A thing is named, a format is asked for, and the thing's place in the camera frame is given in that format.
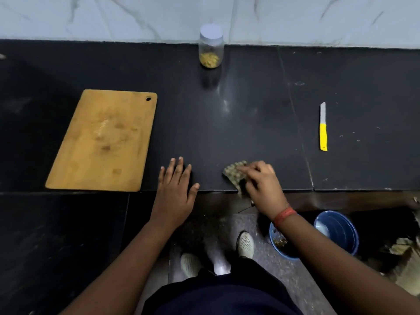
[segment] shoe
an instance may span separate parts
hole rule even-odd
[[[181,256],[181,269],[187,278],[193,278],[198,275],[198,272],[203,268],[199,258],[194,254],[184,253]]]
[[[244,256],[252,259],[255,251],[254,239],[248,232],[242,232],[239,235],[238,242],[236,245],[239,256]]]

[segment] marble wall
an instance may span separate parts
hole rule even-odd
[[[420,48],[420,0],[0,0],[0,38]]]

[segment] wooden cutting board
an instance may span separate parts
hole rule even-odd
[[[83,91],[45,186],[139,191],[157,99],[155,93]]]

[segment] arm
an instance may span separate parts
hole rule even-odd
[[[260,161],[241,170],[248,176],[246,188],[256,207],[273,221],[288,207],[273,167]],[[287,217],[279,231],[355,314],[420,314],[417,298],[341,249],[301,216]]]
[[[150,221],[61,315],[134,313],[153,264],[172,233],[191,213],[200,187],[195,184],[187,193],[191,165],[184,172],[183,165],[180,157],[175,172],[175,159],[171,159],[166,173],[161,168]]]

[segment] yellow food in jar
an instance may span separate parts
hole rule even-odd
[[[216,68],[219,63],[219,57],[213,52],[200,53],[200,62],[207,68]]]

